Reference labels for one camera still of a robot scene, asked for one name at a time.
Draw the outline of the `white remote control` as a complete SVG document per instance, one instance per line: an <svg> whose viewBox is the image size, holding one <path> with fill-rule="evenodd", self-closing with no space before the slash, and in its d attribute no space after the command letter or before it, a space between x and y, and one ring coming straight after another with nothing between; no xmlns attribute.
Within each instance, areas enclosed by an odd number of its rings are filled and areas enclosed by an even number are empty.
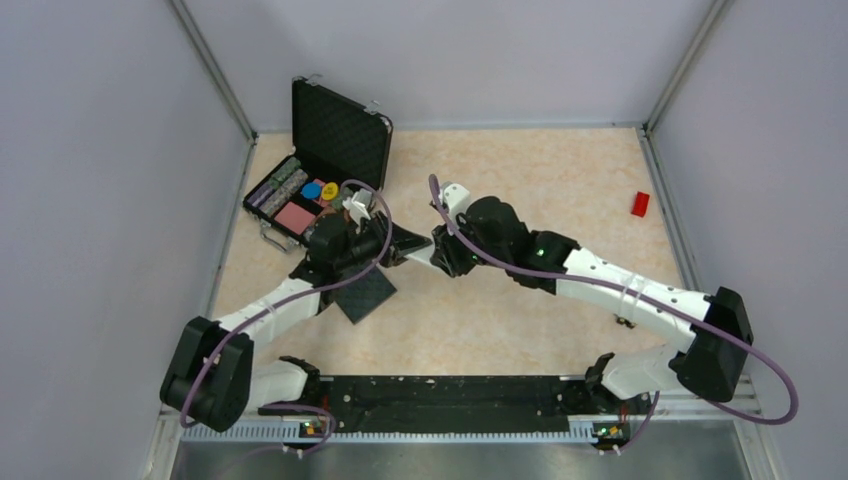
<svg viewBox="0 0 848 480"><path fill-rule="evenodd" d="M416 262L420 265L426 266L431 269L436 269L437 266L432 263L432 256L434 254L435 247L433 245L427 245L424 248L415 250L407 255L404 258L408 261Z"/></svg>

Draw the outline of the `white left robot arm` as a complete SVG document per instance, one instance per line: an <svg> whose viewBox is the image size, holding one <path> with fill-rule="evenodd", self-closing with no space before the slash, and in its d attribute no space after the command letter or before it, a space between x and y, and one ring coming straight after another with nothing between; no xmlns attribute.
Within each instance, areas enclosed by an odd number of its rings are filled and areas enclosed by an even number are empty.
<svg viewBox="0 0 848 480"><path fill-rule="evenodd" d="M320 386L307 363L284 357L257 367L254 353L298 323L318 316L334 293L432 246L431 239L393 223L382 213L359 223L341 213L317 220L305 257L270 293L240 310L184 327L160 389L163 404L177 410L184 427L228 430L247 410L288 405L308 413Z"/></svg>

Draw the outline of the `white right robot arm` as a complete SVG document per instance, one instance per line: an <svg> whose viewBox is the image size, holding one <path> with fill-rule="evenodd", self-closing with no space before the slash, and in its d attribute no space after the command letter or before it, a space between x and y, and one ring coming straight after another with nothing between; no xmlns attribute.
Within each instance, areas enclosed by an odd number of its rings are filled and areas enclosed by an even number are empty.
<svg viewBox="0 0 848 480"><path fill-rule="evenodd" d="M598 358L586 372L594 409L612 412L642 393L676 388L715 404L734 397L753 344L738 292L720 287L709 294L652 280L574 239L528 229L495 196L471 200L449 190L430 205L443 221L432 231L430 262L447 275L498 268L524 288L587 302L663 338L658 347Z"/></svg>

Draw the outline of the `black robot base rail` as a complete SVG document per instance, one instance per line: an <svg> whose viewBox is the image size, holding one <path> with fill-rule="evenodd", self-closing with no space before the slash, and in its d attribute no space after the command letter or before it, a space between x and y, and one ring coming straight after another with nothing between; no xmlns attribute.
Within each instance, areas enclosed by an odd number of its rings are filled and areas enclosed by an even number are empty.
<svg viewBox="0 0 848 480"><path fill-rule="evenodd" d="M332 414L341 433L564 433L580 416L648 412L643 395L620 400L581 377L363 376L310 380L300 404Z"/></svg>

